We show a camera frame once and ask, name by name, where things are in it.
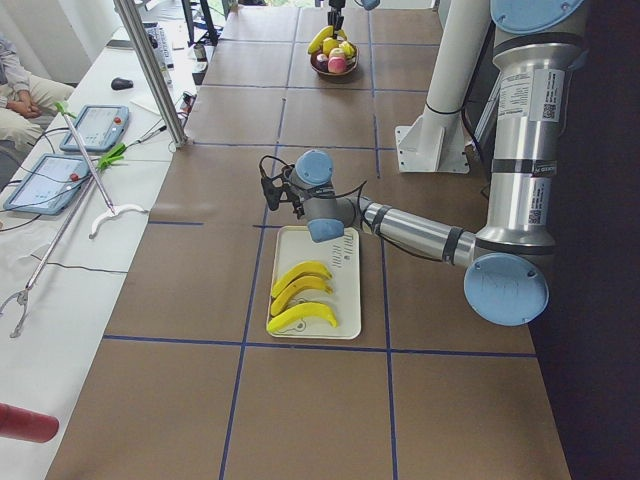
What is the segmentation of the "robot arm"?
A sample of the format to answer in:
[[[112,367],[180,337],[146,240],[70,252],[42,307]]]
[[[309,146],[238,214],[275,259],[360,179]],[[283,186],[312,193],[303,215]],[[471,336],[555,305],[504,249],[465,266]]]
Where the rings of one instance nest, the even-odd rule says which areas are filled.
[[[557,141],[572,73],[586,55],[586,1],[453,1],[422,114],[395,133],[403,173],[468,173],[464,123],[483,48],[498,70],[485,112],[495,121],[486,223],[477,232],[377,203],[361,191],[339,194],[333,162],[311,150],[264,179],[268,206],[290,202],[314,241],[349,227],[431,261],[465,269],[464,294],[484,319],[519,326],[549,301],[546,277],[555,242],[547,229]]]
[[[357,5],[361,6],[367,11],[373,10],[377,8],[380,4],[379,0],[361,0],[356,2]],[[337,33],[343,26],[344,16],[342,14],[342,9],[345,7],[345,0],[330,0],[329,6],[330,10],[327,14],[327,24],[332,26],[334,32]]]

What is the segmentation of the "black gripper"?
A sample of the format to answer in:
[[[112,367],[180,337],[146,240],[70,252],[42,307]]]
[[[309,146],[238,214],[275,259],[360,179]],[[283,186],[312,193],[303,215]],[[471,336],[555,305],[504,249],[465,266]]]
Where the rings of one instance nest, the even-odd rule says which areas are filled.
[[[305,184],[299,178],[294,169],[282,170],[282,187],[286,196],[286,201],[293,206],[293,213],[297,218],[302,218],[304,212]]]
[[[345,0],[329,0],[329,6],[332,8],[327,12],[327,25],[334,25],[334,32],[337,33],[342,29],[344,16],[340,11],[346,5]]]

